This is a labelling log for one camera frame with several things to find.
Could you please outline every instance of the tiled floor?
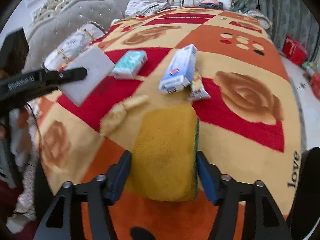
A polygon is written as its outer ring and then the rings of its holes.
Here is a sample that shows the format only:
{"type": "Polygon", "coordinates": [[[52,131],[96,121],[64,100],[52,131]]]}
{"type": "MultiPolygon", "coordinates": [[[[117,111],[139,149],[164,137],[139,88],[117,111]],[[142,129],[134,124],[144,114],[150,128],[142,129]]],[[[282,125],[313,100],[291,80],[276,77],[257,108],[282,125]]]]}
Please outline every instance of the tiled floor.
{"type": "Polygon", "coordinates": [[[287,58],[281,58],[289,77],[293,80],[302,105],[306,148],[320,147],[320,100],[314,96],[308,81],[302,76],[304,71],[287,58]]]}

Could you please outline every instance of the red square pattern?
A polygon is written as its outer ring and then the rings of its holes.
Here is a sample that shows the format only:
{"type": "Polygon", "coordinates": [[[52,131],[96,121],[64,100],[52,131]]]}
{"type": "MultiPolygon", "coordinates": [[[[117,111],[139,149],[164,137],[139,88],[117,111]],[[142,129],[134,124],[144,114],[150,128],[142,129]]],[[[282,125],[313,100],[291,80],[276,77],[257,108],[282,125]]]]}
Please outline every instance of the red square pattern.
{"type": "Polygon", "coordinates": [[[238,27],[242,27],[242,28],[245,28],[248,30],[256,31],[258,33],[262,33],[262,30],[256,28],[255,26],[253,26],[249,23],[239,23],[239,22],[232,21],[229,24],[234,25],[234,26],[238,26],[238,27]]]}
{"type": "Polygon", "coordinates": [[[206,14],[206,13],[171,13],[171,14],[162,15],[162,16],[158,17],[157,19],[161,19],[161,18],[207,18],[207,19],[211,19],[214,16],[215,15],[206,14]]]}
{"type": "Polygon", "coordinates": [[[202,81],[211,99],[196,101],[192,104],[201,121],[240,134],[273,150],[284,152],[281,121],[277,121],[275,125],[267,125],[242,119],[226,106],[221,97],[220,87],[213,83],[212,79],[202,78],[202,81]]]}
{"type": "Polygon", "coordinates": [[[113,31],[114,31],[116,28],[118,28],[120,25],[121,25],[121,23],[112,25],[112,26],[108,29],[108,33],[113,32],[113,31]]]}
{"type": "Polygon", "coordinates": [[[141,83],[140,80],[116,80],[106,77],[80,107],[65,95],[60,96],[57,102],[99,132],[101,118],[114,104],[131,96],[141,83]]]}
{"type": "Polygon", "coordinates": [[[100,37],[100,38],[98,38],[98,39],[94,40],[93,42],[91,42],[89,45],[92,45],[92,44],[95,44],[95,43],[101,42],[101,41],[103,41],[103,40],[104,40],[104,38],[106,38],[107,36],[108,36],[108,34],[106,33],[106,34],[104,34],[102,37],[100,37]]]}
{"type": "Polygon", "coordinates": [[[119,49],[107,51],[105,54],[114,62],[118,60],[129,50],[144,50],[147,53],[148,61],[142,66],[138,75],[148,77],[164,59],[171,50],[170,48],[134,48],[134,49],[119,49]]]}
{"type": "Polygon", "coordinates": [[[173,23],[177,23],[177,24],[183,24],[183,23],[191,23],[191,24],[204,24],[206,21],[210,20],[208,18],[196,18],[196,17],[192,17],[192,14],[190,14],[190,17],[177,17],[177,18],[157,18],[154,19],[148,23],[146,23],[143,26],[147,26],[147,25],[156,25],[156,24],[173,24],[173,23]]]}

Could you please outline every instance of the snack packet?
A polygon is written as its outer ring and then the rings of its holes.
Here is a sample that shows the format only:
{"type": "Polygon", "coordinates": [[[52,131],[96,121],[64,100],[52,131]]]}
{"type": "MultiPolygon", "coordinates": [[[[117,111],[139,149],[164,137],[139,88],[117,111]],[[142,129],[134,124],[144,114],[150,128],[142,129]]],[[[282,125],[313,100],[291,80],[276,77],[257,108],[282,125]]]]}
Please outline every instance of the snack packet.
{"type": "Polygon", "coordinates": [[[191,95],[189,101],[197,101],[205,98],[211,98],[210,95],[205,91],[199,70],[196,68],[193,73],[193,79],[191,83],[191,95]]]}

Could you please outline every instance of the rose pattern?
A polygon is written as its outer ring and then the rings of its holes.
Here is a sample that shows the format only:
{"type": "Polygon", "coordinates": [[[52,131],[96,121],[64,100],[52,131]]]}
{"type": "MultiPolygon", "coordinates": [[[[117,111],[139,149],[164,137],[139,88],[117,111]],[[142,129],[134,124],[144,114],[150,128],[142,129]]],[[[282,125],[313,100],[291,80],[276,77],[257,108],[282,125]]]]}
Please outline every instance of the rose pattern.
{"type": "Polygon", "coordinates": [[[243,23],[243,22],[236,22],[238,23],[241,27],[247,28],[247,29],[254,29],[255,31],[260,31],[259,28],[249,24],[249,23],[243,23]]]}
{"type": "Polygon", "coordinates": [[[149,28],[133,34],[129,39],[123,41],[125,45],[137,45],[145,41],[153,40],[165,35],[167,30],[181,29],[181,26],[159,26],[149,28]]]}
{"type": "Polygon", "coordinates": [[[213,81],[227,107],[244,120],[269,125],[283,120],[281,101],[256,78],[218,71],[213,81]]]}
{"type": "MultiPolygon", "coordinates": [[[[171,12],[174,12],[176,11],[177,9],[172,9],[170,10],[170,13],[171,12]]],[[[123,19],[121,20],[120,23],[116,23],[116,24],[121,24],[121,32],[128,32],[128,31],[132,31],[135,27],[143,24],[143,22],[145,22],[146,20],[148,19],[152,19],[152,18],[156,18],[156,17],[159,17],[160,15],[163,15],[163,14],[168,14],[169,12],[168,11],[164,11],[164,12],[159,12],[157,13],[156,15],[150,15],[150,16],[146,16],[146,17],[143,17],[143,18],[130,18],[130,19],[123,19]]],[[[114,38],[112,40],[109,40],[109,41],[101,41],[101,42],[98,42],[98,43],[95,43],[94,46],[98,46],[100,49],[104,50],[106,49],[107,47],[109,47],[111,44],[113,44],[115,41],[119,40],[119,38],[121,38],[122,36],[121,35],[117,38],[114,38]]]]}
{"type": "Polygon", "coordinates": [[[63,172],[71,148],[64,124],[54,120],[44,134],[42,144],[41,157],[45,174],[49,176],[51,171],[63,172]]]}

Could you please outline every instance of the sofa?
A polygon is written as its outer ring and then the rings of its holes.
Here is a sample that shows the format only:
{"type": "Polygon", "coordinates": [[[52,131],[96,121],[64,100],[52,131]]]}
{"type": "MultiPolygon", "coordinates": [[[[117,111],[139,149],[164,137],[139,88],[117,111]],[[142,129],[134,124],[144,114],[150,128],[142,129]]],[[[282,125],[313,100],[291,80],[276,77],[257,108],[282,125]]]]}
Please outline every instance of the sofa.
{"type": "Polygon", "coordinates": [[[130,0],[70,0],[56,14],[45,14],[27,31],[30,47],[24,72],[39,69],[44,59],[71,33],[88,21],[108,30],[113,19],[124,19],[130,0]]]}

